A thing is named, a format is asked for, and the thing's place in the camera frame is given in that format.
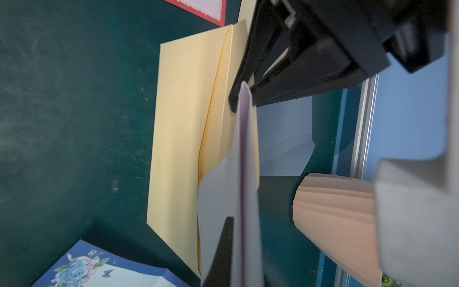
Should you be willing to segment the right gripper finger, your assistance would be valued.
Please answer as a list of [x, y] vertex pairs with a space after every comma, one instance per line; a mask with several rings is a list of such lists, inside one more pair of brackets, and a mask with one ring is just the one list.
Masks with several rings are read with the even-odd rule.
[[229, 287], [233, 254], [234, 218], [227, 217], [221, 232], [216, 253], [203, 287]]

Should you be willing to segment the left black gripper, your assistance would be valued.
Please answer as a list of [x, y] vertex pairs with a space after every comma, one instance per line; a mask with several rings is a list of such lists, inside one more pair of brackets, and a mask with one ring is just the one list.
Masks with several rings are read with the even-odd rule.
[[358, 86], [394, 58], [409, 73], [445, 52], [447, 1], [257, 1], [228, 102], [255, 106]]

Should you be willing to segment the red bordered letter paper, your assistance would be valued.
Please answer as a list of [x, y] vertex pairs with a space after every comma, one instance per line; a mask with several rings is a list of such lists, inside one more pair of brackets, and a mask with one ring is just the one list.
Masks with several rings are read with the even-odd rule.
[[252, 93], [242, 82], [229, 154], [198, 186], [201, 285], [227, 217], [234, 218], [230, 287], [263, 287], [261, 227]]

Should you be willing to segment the blue floral letter paper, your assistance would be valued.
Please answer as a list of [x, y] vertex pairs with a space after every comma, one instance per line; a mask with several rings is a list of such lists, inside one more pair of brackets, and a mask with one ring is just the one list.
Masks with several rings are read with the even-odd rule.
[[130, 261], [79, 240], [35, 287], [186, 287], [170, 270]]

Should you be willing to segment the small yellow envelope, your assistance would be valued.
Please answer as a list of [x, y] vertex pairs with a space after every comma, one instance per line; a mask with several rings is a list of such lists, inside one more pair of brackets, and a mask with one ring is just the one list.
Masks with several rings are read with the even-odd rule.
[[198, 183], [230, 152], [247, 33], [239, 22], [160, 47], [147, 224], [198, 277]]

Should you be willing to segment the large yellow envelope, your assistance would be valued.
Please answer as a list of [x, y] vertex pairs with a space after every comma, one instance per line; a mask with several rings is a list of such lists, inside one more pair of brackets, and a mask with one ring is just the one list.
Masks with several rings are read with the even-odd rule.
[[250, 30], [253, 13], [257, 0], [242, 0], [239, 10], [238, 22], [246, 21], [247, 29]]

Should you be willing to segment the red letter paper flat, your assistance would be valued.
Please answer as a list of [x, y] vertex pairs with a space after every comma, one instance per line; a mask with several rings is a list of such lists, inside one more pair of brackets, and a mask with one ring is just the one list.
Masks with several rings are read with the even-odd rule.
[[165, 0], [219, 27], [225, 26], [226, 0]]

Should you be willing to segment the grey envelope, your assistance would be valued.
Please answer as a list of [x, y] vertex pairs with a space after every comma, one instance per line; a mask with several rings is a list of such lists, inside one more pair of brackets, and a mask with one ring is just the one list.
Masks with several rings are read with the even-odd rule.
[[257, 108], [261, 176], [303, 173], [315, 148], [312, 115], [312, 97]]

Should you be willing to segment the peach flower pot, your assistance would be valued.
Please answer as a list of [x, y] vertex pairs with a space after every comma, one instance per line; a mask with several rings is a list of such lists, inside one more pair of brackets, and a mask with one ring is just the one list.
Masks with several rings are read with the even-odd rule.
[[373, 184], [310, 173], [296, 190], [292, 220], [304, 236], [363, 286], [381, 285]]

